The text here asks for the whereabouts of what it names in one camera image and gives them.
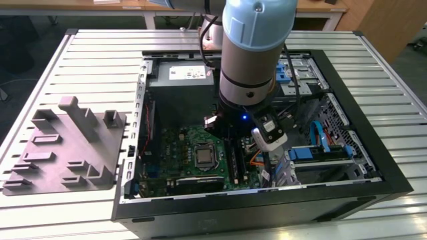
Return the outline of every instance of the black wire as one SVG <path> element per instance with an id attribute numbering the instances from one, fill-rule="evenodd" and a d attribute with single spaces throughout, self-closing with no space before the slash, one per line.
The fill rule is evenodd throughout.
<path id="1" fill-rule="evenodd" d="M 214 64 L 207 60 L 206 58 L 206 53 L 205 53 L 205 50 L 203 50 L 203 39 L 206 38 L 206 35 L 207 35 L 207 32 L 213 26 L 213 24 L 215 23 L 217 19 L 219 19 L 219 16 L 214 17 L 213 21 L 209 23 L 209 25 L 206 26 L 206 29 L 203 30 L 202 34 L 201 34 L 201 55 L 202 55 L 202 60 L 206 64 L 206 66 L 209 66 L 210 68 L 214 68 Z"/>
<path id="2" fill-rule="evenodd" d="M 295 84 L 295 94 L 297 94 L 297 102 L 295 102 L 295 118 L 298 117 L 298 113 L 299 113 L 299 109 L 301 109 L 301 103 L 302 103 L 302 95 L 301 95 L 301 86 L 299 86 L 299 82 L 298 82 L 298 78 L 295 77 L 295 70 L 294 70 L 294 64 L 293 64 L 293 59 L 291 59 L 291 55 L 290 55 L 290 51 L 287 48 L 287 44 L 283 44 L 283 49 L 285 49 L 285 54 L 286 54 L 286 58 L 287 58 L 287 64 L 291 70 L 291 79 L 293 82 Z"/>

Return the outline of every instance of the white label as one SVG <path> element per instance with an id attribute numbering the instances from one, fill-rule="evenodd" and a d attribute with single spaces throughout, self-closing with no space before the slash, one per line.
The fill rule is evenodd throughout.
<path id="1" fill-rule="evenodd" d="M 270 181 L 270 173 L 266 171 L 266 169 L 262 170 L 261 175 L 267 181 Z"/>
<path id="2" fill-rule="evenodd" d="M 345 8 L 335 8 L 335 9 L 331 9 L 331 12 L 346 12 L 346 9 Z"/>
<path id="3" fill-rule="evenodd" d="M 277 128 L 274 121 L 269 121 L 263 125 L 267 132 L 271 132 Z"/>
<path id="4" fill-rule="evenodd" d="M 125 6 L 123 9 L 143 9 L 141 6 Z"/>
<path id="5" fill-rule="evenodd" d="M 169 79 L 206 79 L 206 66 L 173 66 L 169 70 Z"/>

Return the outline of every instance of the aluminum extrusion table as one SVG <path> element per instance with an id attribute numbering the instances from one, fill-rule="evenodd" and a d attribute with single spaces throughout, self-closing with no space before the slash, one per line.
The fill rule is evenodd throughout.
<path id="1" fill-rule="evenodd" d="M 95 113 L 118 109 L 133 120 L 145 50 L 197 50 L 198 33 L 177 30 L 79 30 L 61 42 L 40 81 L 0 147 L 0 189 L 34 127 L 38 108 L 78 96 Z M 426 239 L 427 108 L 363 36 L 294 31 L 290 49 L 322 49 L 413 185 L 407 196 L 382 202 L 342 221 L 222 233 L 187 239 Z M 125 135 L 131 134 L 130 126 Z M 110 221 L 115 188 L 8 197 L 0 194 L 0 239 L 130 240 L 137 235 Z"/>

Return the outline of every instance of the black cable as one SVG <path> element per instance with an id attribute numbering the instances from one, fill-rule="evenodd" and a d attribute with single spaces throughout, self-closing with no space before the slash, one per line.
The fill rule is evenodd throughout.
<path id="1" fill-rule="evenodd" d="M 202 60 L 205 62 L 205 65 L 209 66 L 210 68 L 214 68 L 214 64 L 213 62 L 210 62 L 206 58 L 206 53 L 205 53 L 205 50 L 203 50 L 203 39 L 206 38 L 206 35 L 207 35 L 207 32 L 213 26 L 213 24 L 215 23 L 217 19 L 219 19 L 219 16 L 214 17 L 213 21 L 209 23 L 209 25 L 206 26 L 206 29 L 203 30 L 202 34 L 201 34 L 201 55 L 202 55 Z"/>
<path id="2" fill-rule="evenodd" d="M 273 175 L 273 163 L 270 160 L 269 152 L 262 152 L 262 158 L 265 161 L 265 171 L 269 173 L 269 179 L 266 179 L 265 176 L 262 178 L 263 179 L 262 187 L 271 188 L 274 184 L 274 180 L 273 180 L 274 175 Z"/>
<path id="3" fill-rule="evenodd" d="M 286 58 L 287 58 L 287 64 L 291 70 L 291 79 L 293 82 L 295 84 L 295 94 L 297 94 L 297 102 L 295 102 L 295 118 L 298 117 L 298 113 L 301 110 L 301 103 L 302 103 L 302 95 L 301 95 L 301 86 L 299 86 L 299 82 L 298 82 L 298 78 L 295 76 L 295 70 L 294 70 L 294 64 L 293 64 L 293 59 L 291 59 L 291 55 L 290 55 L 290 51 L 287 48 L 287 44 L 283 44 L 283 49 L 285 49 L 285 54 L 286 54 Z"/>

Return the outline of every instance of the wooden table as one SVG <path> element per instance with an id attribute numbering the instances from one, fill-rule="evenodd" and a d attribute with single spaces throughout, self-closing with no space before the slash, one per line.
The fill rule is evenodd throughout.
<path id="1" fill-rule="evenodd" d="M 327 19 L 325 31 L 334 31 L 349 10 L 342 0 L 299 0 L 298 18 Z M 145 16 L 147 29 L 157 29 L 155 16 L 191 16 L 193 12 L 165 8 L 149 0 L 95 5 L 93 0 L 0 0 L 0 15 L 22 16 Z"/>

